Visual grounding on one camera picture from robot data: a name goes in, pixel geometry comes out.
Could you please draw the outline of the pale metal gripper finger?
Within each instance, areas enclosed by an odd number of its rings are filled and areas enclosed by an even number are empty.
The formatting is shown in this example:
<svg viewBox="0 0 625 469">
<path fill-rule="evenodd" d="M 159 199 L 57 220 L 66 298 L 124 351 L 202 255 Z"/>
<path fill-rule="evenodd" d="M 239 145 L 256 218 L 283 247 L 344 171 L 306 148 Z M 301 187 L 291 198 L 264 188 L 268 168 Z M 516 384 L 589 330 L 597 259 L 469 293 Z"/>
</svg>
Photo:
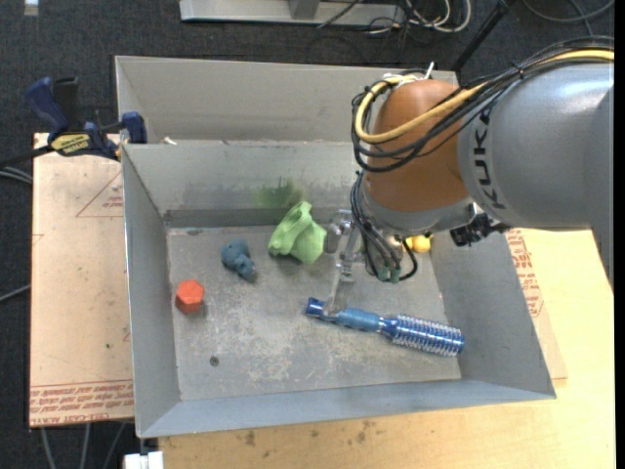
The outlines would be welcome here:
<svg viewBox="0 0 625 469">
<path fill-rule="evenodd" d="M 338 315 L 348 307 L 355 287 L 355 279 L 347 275 L 338 275 L 332 286 L 332 315 Z"/>
<path fill-rule="evenodd" d="M 329 296 L 325 302 L 323 313 L 325 315 L 338 315 L 347 307 L 346 287 L 348 282 L 343 275 L 336 275 L 333 279 Z"/>
</svg>

